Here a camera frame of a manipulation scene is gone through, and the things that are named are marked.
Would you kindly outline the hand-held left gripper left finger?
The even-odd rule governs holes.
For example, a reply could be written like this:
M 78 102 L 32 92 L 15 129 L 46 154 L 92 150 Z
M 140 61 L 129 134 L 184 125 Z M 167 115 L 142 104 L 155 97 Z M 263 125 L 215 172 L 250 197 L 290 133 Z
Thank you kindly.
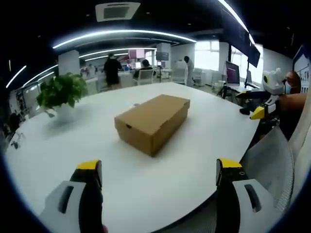
M 45 199 L 39 219 L 52 233 L 104 233 L 102 162 L 79 164 Z

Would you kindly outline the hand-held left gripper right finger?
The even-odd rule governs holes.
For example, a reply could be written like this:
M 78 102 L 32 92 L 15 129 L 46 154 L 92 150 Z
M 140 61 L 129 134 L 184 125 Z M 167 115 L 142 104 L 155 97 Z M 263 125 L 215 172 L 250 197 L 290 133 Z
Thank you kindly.
M 267 233 L 280 217 L 271 194 L 234 160 L 217 159 L 216 186 L 217 233 Z

